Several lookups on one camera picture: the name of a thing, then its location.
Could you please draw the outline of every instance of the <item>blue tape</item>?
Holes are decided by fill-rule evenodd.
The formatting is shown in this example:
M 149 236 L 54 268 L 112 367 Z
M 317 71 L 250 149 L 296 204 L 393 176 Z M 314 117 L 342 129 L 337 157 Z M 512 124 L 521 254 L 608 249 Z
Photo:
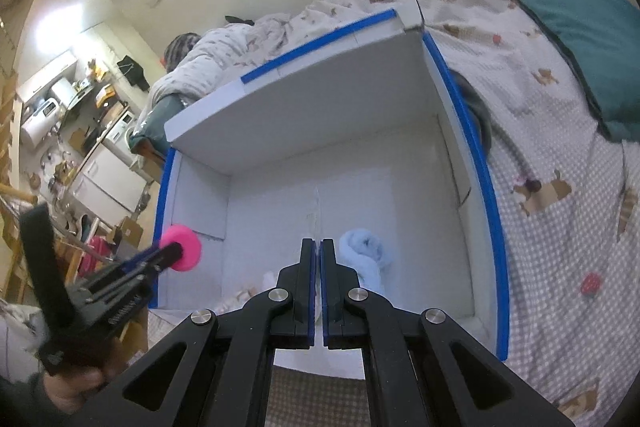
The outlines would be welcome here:
M 302 44 L 290 52 L 285 53 L 284 55 L 280 55 L 280 57 L 274 58 L 270 60 L 266 64 L 263 64 L 253 71 L 249 71 L 247 74 L 244 74 L 240 77 L 243 84 L 248 84 L 252 80 L 255 80 L 259 76 L 264 75 L 265 73 L 269 73 L 269 71 L 279 68 L 280 66 L 286 64 L 287 62 L 291 62 L 296 58 L 300 58 L 303 55 L 306 55 L 310 52 L 314 52 L 327 44 L 331 44 L 332 42 L 337 41 L 347 35 L 350 35 L 355 32 L 359 32 L 364 28 L 368 28 L 369 26 L 373 26 L 375 24 L 388 21 L 389 19 L 393 19 L 396 16 L 396 10 L 389 9 L 380 13 L 376 13 L 367 17 L 366 19 L 362 19 L 356 21 L 351 24 L 347 24 L 342 28 L 338 28 L 326 35 L 318 37 L 317 39 L 312 40 L 311 42 L 307 42 L 306 44 Z
M 482 199 L 486 210 L 486 217 L 489 222 L 489 233 L 491 236 L 491 244 L 494 249 L 494 265 L 495 265 L 495 288 L 497 293 L 497 338 L 495 346 L 495 355 L 499 360 L 506 360 L 509 352 L 509 277 L 507 272 L 507 255 L 504 249 L 504 236 L 502 235 L 502 224 L 500 223 L 500 214 L 498 213 L 498 204 L 495 201 L 494 185 L 491 182 L 489 168 L 482 152 L 480 139 L 474 124 L 471 122 L 465 101 L 460 94 L 458 85 L 451 78 L 449 68 L 444 58 L 440 54 L 436 43 L 431 35 L 424 32 L 422 35 L 427 51 L 433 58 L 440 75 L 444 81 L 453 107 L 456 110 L 458 119 L 462 125 L 462 131 L 465 134 L 466 142 L 469 145 L 471 156 L 478 172 L 478 181 L 480 190 L 482 191 Z
M 175 149 L 170 148 L 164 161 L 162 180 L 158 192 L 158 204 L 156 205 L 156 220 L 154 222 L 154 242 L 160 241 L 162 235 L 162 222 L 164 221 L 164 210 L 166 206 L 166 194 L 169 191 L 169 179 L 171 178 L 171 168 L 174 166 Z M 154 296 L 149 301 L 149 308 L 158 308 L 158 279 L 154 282 Z

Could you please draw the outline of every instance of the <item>white appliance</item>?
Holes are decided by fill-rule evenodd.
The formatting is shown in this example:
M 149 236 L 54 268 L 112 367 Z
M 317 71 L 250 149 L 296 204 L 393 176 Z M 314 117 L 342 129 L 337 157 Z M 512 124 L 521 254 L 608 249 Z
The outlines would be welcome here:
M 135 124 L 135 115 L 131 111 L 125 111 L 104 138 L 107 149 L 129 166 L 137 159 L 137 155 L 129 150 L 127 143 Z
M 61 75 L 73 78 L 77 62 L 74 54 L 66 51 L 20 84 L 15 92 L 24 105 L 30 105 L 37 97 L 45 96 L 47 90 Z
M 69 194 L 87 210 L 113 227 L 131 214 L 128 209 L 82 174 L 72 183 Z
M 55 98 L 50 98 L 33 113 L 20 128 L 20 141 L 27 148 L 34 150 L 58 121 L 60 104 Z
M 103 144 L 95 149 L 82 168 L 82 174 L 130 212 L 134 212 L 138 206 L 146 185 L 141 176 L 130 171 L 129 167 Z
M 63 76 L 51 86 L 50 94 L 68 109 L 71 107 L 71 103 L 78 95 L 78 92 L 73 88 L 71 82 Z

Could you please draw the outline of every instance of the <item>pillow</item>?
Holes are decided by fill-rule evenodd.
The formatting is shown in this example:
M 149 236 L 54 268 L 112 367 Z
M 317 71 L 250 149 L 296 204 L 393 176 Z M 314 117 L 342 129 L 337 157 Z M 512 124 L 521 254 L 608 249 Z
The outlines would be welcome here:
M 601 133 L 640 141 L 640 10 L 627 0 L 519 0 L 582 84 Z
M 129 136 L 130 151 L 154 161 L 164 162 L 170 147 L 164 134 L 164 124 L 184 107 L 179 94 L 162 97 L 148 112 L 138 131 Z

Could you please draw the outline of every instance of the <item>black gripper frame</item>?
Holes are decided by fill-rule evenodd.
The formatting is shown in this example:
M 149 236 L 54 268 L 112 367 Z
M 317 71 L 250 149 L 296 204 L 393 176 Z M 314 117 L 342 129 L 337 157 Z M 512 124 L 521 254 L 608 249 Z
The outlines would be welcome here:
M 20 216 L 20 238 L 47 326 L 41 332 L 38 357 L 50 375 L 70 366 L 102 367 L 111 352 L 111 339 L 146 307 L 158 275 L 182 256 L 177 243 L 153 245 L 65 288 L 46 204 Z
M 324 345 L 362 350 L 372 427 L 573 426 L 442 311 L 429 321 L 377 293 L 351 299 L 358 276 L 331 239 L 320 273 Z
M 264 425 L 275 350 L 314 343 L 316 266 L 316 244 L 304 239 L 300 262 L 278 276 L 286 296 L 266 291 L 204 323 L 187 317 L 67 425 Z
M 324 345 L 362 350 L 373 427 L 573 425 L 447 315 L 432 323 L 373 292 L 351 299 L 356 272 L 336 263 L 332 240 L 320 250 Z M 186 318 L 68 425 L 264 425 L 274 350 L 313 345 L 315 270 L 305 239 L 300 262 L 280 271 L 284 300 L 266 291 L 204 323 Z

